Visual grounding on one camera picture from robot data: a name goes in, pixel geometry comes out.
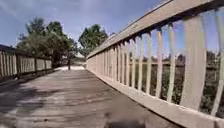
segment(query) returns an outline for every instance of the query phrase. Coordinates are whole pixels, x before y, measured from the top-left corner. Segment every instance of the sky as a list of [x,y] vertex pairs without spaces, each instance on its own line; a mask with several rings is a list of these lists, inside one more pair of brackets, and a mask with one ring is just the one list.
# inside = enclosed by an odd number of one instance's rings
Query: sky
[[25,24],[34,17],[60,21],[75,41],[85,27],[100,24],[118,33],[163,0],[0,0],[0,44],[16,46]]

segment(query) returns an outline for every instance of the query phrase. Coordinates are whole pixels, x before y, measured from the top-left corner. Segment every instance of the wooden boardwalk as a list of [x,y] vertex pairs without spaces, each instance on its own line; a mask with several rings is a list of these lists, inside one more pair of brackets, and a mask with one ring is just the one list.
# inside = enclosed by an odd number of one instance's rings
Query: wooden boardwalk
[[0,87],[0,128],[104,128],[124,120],[148,128],[176,127],[86,70]]

